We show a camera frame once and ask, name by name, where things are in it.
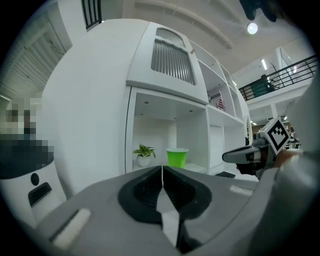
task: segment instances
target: black railing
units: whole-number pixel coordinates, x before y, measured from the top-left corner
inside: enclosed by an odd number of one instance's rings
[[[245,101],[274,92],[281,88],[313,78],[318,66],[317,57],[311,56],[262,77],[239,89]]]
[[[82,9],[86,29],[102,22],[101,0],[82,0]]]

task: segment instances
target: potted plant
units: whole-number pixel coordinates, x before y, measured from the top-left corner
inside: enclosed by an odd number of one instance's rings
[[[134,150],[133,153],[138,154],[136,162],[140,167],[148,167],[151,164],[151,155],[156,158],[155,149],[142,144],[139,144],[139,149]]]

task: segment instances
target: fluorescent light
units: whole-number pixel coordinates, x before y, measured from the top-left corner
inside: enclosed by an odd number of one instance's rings
[[[254,35],[255,33],[257,33],[258,31],[258,26],[256,23],[250,23],[248,24],[248,26],[246,27],[246,29],[248,30],[248,33],[250,35]]]
[[[267,70],[268,68],[267,68],[267,64],[266,64],[266,62],[265,62],[265,59],[263,58],[263,59],[261,60],[261,62],[262,62],[262,65],[263,65],[263,67],[264,67],[264,70]]]
[[[6,98],[5,96],[0,95],[1,98],[4,98],[7,101],[11,101],[11,99]]]

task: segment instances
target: green cup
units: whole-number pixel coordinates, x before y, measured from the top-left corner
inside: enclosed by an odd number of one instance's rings
[[[168,165],[172,167],[185,168],[187,160],[187,148],[167,148]]]

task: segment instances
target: black keyboard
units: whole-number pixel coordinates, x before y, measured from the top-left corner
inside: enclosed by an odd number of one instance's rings
[[[226,178],[231,178],[231,179],[236,177],[235,174],[232,174],[232,173],[229,173],[229,172],[226,172],[226,171],[220,172],[220,173],[216,174],[215,176],[226,177]]]

